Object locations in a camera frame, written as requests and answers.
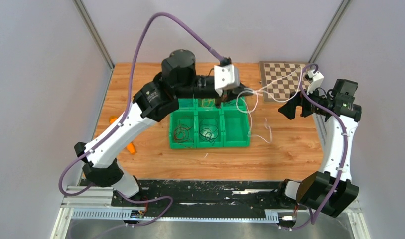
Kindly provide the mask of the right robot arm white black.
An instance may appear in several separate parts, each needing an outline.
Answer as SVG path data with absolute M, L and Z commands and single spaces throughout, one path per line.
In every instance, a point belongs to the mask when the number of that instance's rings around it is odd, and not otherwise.
M 351 182 L 350 172 L 352 141 L 362 113 L 361 106 L 354 103 L 357 88 L 357 82 L 337 79 L 326 95 L 319 90 L 293 93 L 292 100 L 279 108 L 292 120 L 300 106 L 302 117 L 324 116 L 326 126 L 320 169 L 301 182 L 284 180 L 275 195 L 280 207 L 299 203 L 335 218 L 357 198 L 359 187 Z

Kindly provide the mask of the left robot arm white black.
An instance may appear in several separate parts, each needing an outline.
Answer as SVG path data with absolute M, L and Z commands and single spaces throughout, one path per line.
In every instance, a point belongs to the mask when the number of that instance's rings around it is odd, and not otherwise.
M 123 171 L 117 156 L 137 136 L 178 110 L 180 99 L 214 99 L 220 105 L 248 95 L 230 58 L 221 60 L 213 70 L 213 75 L 199 75 L 191 51 L 171 52 L 162 61 L 161 71 L 137 91 L 114 123 L 96 139 L 75 144 L 86 179 L 99 187 L 112 187 L 131 206 L 141 204 L 143 192 L 138 181 Z

